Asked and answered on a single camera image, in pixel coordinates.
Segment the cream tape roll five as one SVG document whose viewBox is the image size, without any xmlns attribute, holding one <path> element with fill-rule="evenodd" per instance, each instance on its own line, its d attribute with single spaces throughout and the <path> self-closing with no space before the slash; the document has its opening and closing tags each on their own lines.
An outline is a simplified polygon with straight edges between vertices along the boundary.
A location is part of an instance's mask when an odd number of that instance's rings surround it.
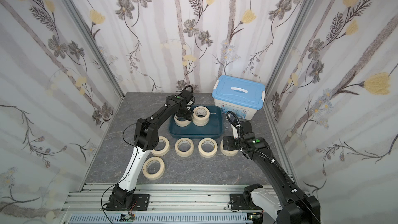
<svg viewBox="0 0 398 224">
<path fill-rule="evenodd" d="M 233 150 L 233 151 L 225 150 L 224 145 L 223 145 L 223 140 L 221 140 L 221 142 L 220 142 L 220 150 L 221 150 L 222 154 L 227 157 L 234 157 L 238 154 L 238 150 Z"/>
</svg>

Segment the teal plastic storage tray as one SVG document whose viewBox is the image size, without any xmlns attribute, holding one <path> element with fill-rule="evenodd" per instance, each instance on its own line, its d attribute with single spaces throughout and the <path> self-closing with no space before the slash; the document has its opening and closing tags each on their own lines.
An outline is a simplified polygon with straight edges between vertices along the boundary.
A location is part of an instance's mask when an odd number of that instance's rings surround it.
<svg viewBox="0 0 398 224">
<path fill-rule="evenodd" d="M 208 108 L 209 122 L 207 125 L 199 127 L 191 122 L 186 127 L 179 127 L 174 119 L 170 120 L 169 133 L 172 137 L 203 139 L 212 138 L 218 139 L 223 133 L 223 113 L 220 107 L 214 105 L 205 105 Z"/>
</svg>

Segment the cream tape roll two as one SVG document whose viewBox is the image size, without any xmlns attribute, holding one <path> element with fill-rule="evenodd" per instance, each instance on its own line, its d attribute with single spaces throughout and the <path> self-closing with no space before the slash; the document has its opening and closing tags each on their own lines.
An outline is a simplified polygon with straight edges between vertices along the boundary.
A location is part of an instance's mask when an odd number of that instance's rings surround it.
<svg viewBox="0 0 398 224">
<path fill-rule="evenodd" d="M 196 126 L 203 127 L 208 124 L 210 111 L 207 107 L 197 106 L 193 110 L 192 121 Z"/>
</svg>

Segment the cream tape roll four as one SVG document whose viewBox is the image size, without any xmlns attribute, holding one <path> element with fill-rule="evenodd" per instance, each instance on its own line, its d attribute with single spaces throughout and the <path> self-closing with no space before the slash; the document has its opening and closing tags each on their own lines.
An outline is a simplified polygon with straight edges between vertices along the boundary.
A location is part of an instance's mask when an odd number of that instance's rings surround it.
<svg viewBox="0 0 398 224">
<path fill-rule="evenodd" d="M 204 158 L 212 158 L 218 151 L 218 144 L 211 138 L 202 139 L 199 142 L 199 153 Z"/>
</svg>

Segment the cream tape roll seven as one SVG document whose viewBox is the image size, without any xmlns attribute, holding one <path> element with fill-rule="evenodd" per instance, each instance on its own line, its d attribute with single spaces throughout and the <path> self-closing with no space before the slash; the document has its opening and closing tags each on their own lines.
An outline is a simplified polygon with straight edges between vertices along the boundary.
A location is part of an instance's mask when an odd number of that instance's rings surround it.
<svg viewBox="0 0 398 224">
<path fill-rule="evenodd" d="M 176 115 L 174 116 L 174 121 L 178 127 L 186 127 L 191 123 L 191 120 L 184 117 L 177 117 Z"/>
</svg>

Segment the cream tape roll three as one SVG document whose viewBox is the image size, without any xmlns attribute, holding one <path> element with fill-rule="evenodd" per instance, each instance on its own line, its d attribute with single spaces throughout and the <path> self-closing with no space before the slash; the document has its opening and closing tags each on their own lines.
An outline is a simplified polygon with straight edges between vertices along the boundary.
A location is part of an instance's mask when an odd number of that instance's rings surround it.
<svg viewBox="0 0 398 224">
<path fill-rule="evenodd" d="M 189 157 L 193 154 L 194 144 L 189 138 L 181 138 L 175 144 L 175 151 L 180 157 Z"/>
</svg>

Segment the cream tape roll one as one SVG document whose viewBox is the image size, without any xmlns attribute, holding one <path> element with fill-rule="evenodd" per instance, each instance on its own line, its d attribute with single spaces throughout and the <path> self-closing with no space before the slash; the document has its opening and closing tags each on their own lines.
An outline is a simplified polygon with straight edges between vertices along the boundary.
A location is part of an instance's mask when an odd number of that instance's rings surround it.
<svg viewBox="0 0 398 224">
<path fill-rule="evenodd" d="M 166 155 L 169 152 L 169 150 L 170 150 L 169 140 L 164 136 L 160 136 L 158 145 L 155 147 L 154 150 L 151 151 L 151 153 L 156 157 L 162 157 Z"/>
</svg>

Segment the cream tape roll six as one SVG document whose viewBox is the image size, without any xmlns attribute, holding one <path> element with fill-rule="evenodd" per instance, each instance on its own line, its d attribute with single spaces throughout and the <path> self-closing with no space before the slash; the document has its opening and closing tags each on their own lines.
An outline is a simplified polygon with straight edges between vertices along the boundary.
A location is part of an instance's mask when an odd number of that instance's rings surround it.
<svg viewBox="0 0 398 224">
<path fill-rule="evenodd" d="M 157 180 L 163 176 L 165 172 L 165 163 L 159 157 L 148 159 L 143 166 L 143 174 L 148 180 Z"/>
</svg>

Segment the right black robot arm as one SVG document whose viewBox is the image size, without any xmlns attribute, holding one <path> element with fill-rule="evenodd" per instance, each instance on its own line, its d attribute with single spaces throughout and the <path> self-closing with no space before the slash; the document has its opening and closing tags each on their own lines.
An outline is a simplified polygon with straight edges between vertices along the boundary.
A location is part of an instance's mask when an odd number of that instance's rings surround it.
<svg viewBox="0 0 398 224">
<path fill-rule="evenodd" d="M 252 160 L 269 180 L 276 197 L 267 196 L 260 184 L 245 188 L 244 203 L 249 208 L 260 208 L 275 220 L 276 224 L 319 224 L 321 206 L 318 199 L 308 196 L 289 177 L 272 153 L 266 140 L 257 138 L 249 121 L 239 120 L 234 112 L 226 113 L 227 120 L 236 129 L 237 137 L 225 136 L 223 148 L 240 151 Z"/>
</svg>

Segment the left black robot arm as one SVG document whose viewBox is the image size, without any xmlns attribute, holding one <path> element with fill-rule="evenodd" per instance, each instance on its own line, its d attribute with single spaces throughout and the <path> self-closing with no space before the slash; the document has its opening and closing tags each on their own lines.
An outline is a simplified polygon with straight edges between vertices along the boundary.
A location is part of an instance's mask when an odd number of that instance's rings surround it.
<svg viewBox="0 0 398 224">
<path fill-rule="evenodd" d="M 191 107 L 194 103 L 193 87 L 189 85 L 178 94 L 168 96 L 165 104 L 154 114 L 145 119 L 140 118 L 133 124 L 135 132 L 131 146 L 135 150 L 120 181 L 109 187 L 112 190 L 109 200 L 101 202 L 103 211 L 129 211 L 133 209 L 136 203 L 134 192 L 137 180 L 147 157 L 159 143 L 159 128 L 175 115 L 185 120 L 191 120 L 193 115 Z"/>
</svg>

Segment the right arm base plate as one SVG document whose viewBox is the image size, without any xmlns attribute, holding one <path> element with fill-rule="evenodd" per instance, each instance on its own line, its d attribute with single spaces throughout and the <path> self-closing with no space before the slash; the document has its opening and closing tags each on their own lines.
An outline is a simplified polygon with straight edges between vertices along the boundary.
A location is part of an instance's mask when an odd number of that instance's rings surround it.
<svg viewBox="0 0 398 224">
<path fill-rule="evenodd" d="M 230 202 L 228 204 L 228 208 L 231 211 L 259 211 L 260 207 L 255 206 L 253 204 L 249 204 L 245 201 L 243 194 L 230 194 L 229 195 Z"/>
</svg>

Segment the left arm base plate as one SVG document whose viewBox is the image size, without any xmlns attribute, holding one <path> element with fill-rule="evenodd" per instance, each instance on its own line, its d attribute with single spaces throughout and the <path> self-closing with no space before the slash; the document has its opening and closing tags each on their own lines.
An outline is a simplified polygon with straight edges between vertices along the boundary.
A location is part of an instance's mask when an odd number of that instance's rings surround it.
<svg viewBox="0 0 398 224">
<path fill-rule="evenodd" d="M 134 194 L 125 197 L 111 195 L 104 209 L 107 211 L 146 211 L 150 194 Z"/>
</svg>

